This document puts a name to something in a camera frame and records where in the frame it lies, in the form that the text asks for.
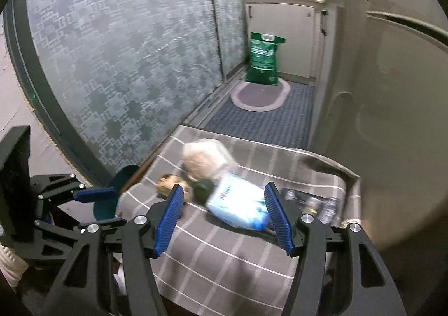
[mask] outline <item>white plush toy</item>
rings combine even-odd
[[[216,139],[185,144],[183,161],[188,178],[194,182],[209,178],[218,183],[225,173],[234,172],[238,166],[227,148]]]

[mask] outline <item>green bag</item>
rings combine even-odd
[[[275,52],[286,39],[270,34],[250,34],[250,67],[247,69],[246,81],[278,85]]]

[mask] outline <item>blue and white package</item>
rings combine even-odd
[[[222,177],[206,207],[217,218],[237,228],[264,230],[269,221],[263,189],[231,173]]]

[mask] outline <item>dark green door frame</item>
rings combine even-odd
[[[68,160],[93,185],[113,177],[73,128],[45,77],[31,37],[26,0],[9,0],[4,9],[6,45],[20,85],[39,121]]]

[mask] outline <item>doormat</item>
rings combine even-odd
[[[283,105],[290,90],[290,84],[281,78],[277,86],[241,82],[232,91],[230,98],[238,108],[244,110],[271,111]]]

